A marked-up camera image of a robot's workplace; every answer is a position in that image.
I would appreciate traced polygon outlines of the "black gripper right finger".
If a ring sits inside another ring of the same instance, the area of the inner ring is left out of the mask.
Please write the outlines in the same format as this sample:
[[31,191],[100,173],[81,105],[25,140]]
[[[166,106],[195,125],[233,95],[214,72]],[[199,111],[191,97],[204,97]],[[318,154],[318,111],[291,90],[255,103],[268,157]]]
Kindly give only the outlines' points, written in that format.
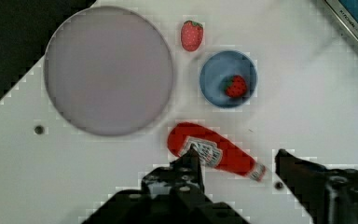
[[358,224],[358,170],[328,169],[281,149],[276,174],[314,224]]

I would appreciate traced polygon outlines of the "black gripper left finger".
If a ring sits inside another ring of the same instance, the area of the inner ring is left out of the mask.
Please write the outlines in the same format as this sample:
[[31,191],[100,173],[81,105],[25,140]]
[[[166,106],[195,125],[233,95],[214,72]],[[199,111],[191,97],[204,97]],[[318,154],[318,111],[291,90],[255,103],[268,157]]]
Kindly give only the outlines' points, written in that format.
[[206,195],[198,153],[191,149],[116,193],[83,224],[249,224],[226,203]]

